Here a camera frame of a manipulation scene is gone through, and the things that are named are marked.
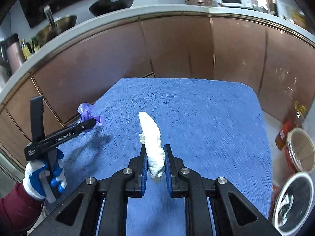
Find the blue towel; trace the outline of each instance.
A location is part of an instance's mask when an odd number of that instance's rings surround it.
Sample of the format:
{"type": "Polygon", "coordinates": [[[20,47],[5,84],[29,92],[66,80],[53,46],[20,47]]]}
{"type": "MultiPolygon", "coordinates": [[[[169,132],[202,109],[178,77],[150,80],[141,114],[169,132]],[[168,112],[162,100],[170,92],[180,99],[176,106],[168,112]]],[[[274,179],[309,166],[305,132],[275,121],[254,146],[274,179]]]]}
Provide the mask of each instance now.
{"type": "MultiPolygon", "coordinates": [[[[243,84],[202,79],[121,79],[95,104],[96,126],[60,146],[67,177],[65,198],[87,177],[110,177],[141,149],[138,113],[161,131],[162,146],[201,176],[226,177],[267,217],[271,153],[261,108],[243,84]]],[[[142,199],[128,200],[127,235],[185,235],[184,199],[170,199],[165,176],[148,175],[142,199]]]]}

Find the cabinet door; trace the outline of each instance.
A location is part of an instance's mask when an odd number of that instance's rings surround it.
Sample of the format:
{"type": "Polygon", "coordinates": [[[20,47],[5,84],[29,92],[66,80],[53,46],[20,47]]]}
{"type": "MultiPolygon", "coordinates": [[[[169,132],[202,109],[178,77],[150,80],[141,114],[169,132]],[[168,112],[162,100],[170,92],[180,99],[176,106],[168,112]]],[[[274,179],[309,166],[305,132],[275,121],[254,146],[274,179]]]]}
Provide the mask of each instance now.
{"type": "Polygon", "coordinates": [[[283,31],[267,27],[266,69],[259,102],[281,122],[298,100],[308,110],[315,94],[315,49],[283,31]]]}
{"type": "Polygon", "coordinates": [[[140,23],[109,29],[54,57],[34,78],[62,122],[93,103],[123,77],[151,73],[140,23]]]}
{"type": "Polygon", "coordinates": [[[30,141],[15,125],[5,109],[0,113],[0,125],[0,143],[4,147],[4,151],[25,166],[24,148],[30,141]]]}
{"type": "MultiPolygon", "coordinates": [[[[6,108],[12,116],[15,123],[20,127],[29,139],[32,139],[31,133],[31,118],[30,118],[30,100],[38,96],[39,92],[35,88],[31,79],[28,79],[9,100],[6,108]]],[[[47,104],[44,102],[43,114],[45,134],[50,134],[54,131],[63,128],[61,123],[57,120],[51,112],[47,104]]]]}
{"type": "Polygon", "coordinates": [[[208,17],[185,16],[192,78],[213,80],[213,39],[208,17]]]}
{"type": "Polygon", "coordinates": [[[241,82],[258,94],[265,59],[266,27],[245,20],[213,18],[214,79],[241,82]]]}
{"type": "Polygon", "coordinates": [[[145,43],[157,78],[191,78],[183,17],[142,22],[145,43]]]}

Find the hand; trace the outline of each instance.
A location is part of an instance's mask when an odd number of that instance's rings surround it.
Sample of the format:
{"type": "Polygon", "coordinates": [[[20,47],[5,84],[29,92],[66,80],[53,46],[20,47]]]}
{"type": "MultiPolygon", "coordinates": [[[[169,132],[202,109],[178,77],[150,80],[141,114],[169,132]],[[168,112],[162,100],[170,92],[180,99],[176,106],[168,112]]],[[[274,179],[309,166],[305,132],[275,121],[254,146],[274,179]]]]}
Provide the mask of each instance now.
{"type": "MultiPolygon", "coordinates": [[[[60,193],[65,191],[65,187],[67,185],[65,170],[63,169],[63,157],[63,152],[57,149],[57,160],[53,169],[54,177],[50,182],[52,187],[58,187],[58,191],[60,193]]],[[[31,161],[26,165],[23,186],[25,191],[34,199],[42,200],[46,198],[46,194],[40,179],[50,176],[50,172],[47,170],[47,168],[48,161],[39,159],[31,161]]]]}

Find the black gripper frame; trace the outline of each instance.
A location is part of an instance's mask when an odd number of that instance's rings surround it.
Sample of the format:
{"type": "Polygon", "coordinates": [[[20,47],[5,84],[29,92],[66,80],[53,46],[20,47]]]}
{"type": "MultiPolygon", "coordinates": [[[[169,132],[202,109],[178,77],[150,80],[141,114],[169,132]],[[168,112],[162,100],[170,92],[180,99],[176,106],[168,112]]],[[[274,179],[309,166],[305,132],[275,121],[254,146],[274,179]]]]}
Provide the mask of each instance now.
{"type": "Polygon", "coordinates": [[[30,111],[32,142],[24,149],[27,161],[35,160],[41,156],[46,158],[49,151],[56,149],[62,143],[79,136],[85,130],[91,129],[96,125],[95,119],[89,119],[46,136],[43,122],[44,104],[42,95],[31,99],[30,111]]]}
{"type": "Polygon", "coordinates": [[[171,198],[185,198],[186,236],[280,236],[274,226],[226,178],[204,178],[185,168],[166,144],[165,174],[171,198]]]}
{"type": "Polygon", "coordinates": [[[128,198],[142,198],[145,192],[148,165],[144,144],[128,168],[100,181],[87,178],[64,201],[57,200],[57,208],[30,235],[94,236],[98,227],[99,236],[125,236],[128,198]]]}

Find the red jacket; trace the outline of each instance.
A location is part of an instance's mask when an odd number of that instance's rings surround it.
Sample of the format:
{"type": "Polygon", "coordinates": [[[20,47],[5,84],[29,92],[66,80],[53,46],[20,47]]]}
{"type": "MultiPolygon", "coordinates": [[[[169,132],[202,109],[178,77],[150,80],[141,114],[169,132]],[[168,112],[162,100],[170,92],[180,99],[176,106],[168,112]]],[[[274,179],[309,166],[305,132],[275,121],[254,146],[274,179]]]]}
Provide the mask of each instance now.
{"type": "Polygon", "coordinates": [[[44,201],[34,200],[24,190],[22,183],[0,199],[0,220],[15,235],[26,235],[39,217],[44,201]]]}

